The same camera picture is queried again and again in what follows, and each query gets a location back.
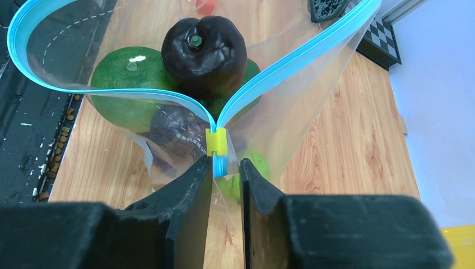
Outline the dark purple toy plum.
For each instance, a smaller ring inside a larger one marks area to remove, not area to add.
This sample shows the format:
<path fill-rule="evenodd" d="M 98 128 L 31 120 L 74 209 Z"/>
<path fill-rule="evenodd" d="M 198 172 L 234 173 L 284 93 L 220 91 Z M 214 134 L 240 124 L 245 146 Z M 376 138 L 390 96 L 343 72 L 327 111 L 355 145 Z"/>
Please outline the dark purple toy plum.
<path fill-rule="evenodd" d="M 161 56 L 177 91 L 200 100 L 222 99 L 238 90 L 248 60 L 235 24 L 214 15 L 179 20 L 166 33 Z"/>

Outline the yellow plastic basket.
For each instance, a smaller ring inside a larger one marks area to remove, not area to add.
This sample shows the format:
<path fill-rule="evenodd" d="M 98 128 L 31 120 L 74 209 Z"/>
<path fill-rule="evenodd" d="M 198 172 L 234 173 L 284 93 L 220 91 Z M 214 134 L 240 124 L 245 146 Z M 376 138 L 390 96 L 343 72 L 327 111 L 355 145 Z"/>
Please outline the yellow plastic basket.
<path fill-rule="evenodd" d="M 474 269 L 474 225 L 441 228 L 454 257 L 453 269 Z"/>

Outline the dark red toy grapes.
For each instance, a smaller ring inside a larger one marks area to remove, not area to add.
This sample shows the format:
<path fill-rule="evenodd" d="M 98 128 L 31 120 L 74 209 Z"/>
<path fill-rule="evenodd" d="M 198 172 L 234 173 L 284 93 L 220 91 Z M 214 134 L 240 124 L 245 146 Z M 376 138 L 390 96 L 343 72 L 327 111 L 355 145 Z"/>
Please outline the dark red toy grapes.
<path fill-rule="evenodd" d="M 162 104 L 157 108 L 150 122 L 147 146 L 154 166 L 176 178 L 206 153 L 205 129 L 209 123 L 181 105 Z"/>

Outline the clear zip top bag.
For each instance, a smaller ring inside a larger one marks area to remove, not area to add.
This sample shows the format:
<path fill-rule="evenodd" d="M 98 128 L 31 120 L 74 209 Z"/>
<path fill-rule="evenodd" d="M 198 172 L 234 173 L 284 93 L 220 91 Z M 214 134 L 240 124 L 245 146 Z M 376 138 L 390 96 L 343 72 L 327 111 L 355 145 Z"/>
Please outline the clear zip top bag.
<path fill-rule="evenodd" d="M 236 219 L 239 162 L 274 185 L 380 1 L 25 1 L 16 67 L 83 94 L 145 154 L 153 187 L 212 158 L 211 209 Z"/>

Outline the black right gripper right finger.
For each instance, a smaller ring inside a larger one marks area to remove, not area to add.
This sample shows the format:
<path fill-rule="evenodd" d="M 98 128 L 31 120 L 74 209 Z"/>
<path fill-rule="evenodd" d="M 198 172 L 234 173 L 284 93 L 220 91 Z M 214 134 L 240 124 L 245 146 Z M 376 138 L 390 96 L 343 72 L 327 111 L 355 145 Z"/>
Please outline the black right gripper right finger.
<path fill-rule="evenodd" d="M 285 194 L 240 162 L 246 268 L 451 268 L 429 210 L 402 195 Z"/>

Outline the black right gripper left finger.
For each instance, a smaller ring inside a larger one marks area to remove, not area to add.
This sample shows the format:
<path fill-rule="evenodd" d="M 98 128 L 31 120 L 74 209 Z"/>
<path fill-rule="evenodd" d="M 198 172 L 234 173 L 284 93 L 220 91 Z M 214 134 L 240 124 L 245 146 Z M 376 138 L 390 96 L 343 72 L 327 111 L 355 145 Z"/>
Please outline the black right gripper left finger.
<path fill-rule="evenodd" d="M 202 268 L 212 161 L 201 157 L 151 195 L 1 207 L 2 268 Z"/>

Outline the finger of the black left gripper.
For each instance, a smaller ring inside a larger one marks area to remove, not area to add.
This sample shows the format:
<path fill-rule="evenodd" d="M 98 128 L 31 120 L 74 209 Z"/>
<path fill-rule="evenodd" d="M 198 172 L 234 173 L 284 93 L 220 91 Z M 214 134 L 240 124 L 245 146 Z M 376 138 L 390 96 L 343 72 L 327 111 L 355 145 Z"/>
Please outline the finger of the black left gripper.
<path fill-rule="evenodd" d="M 350 0 L 307 0 L 313 23 L 322 23 L 341 17 Z"/>

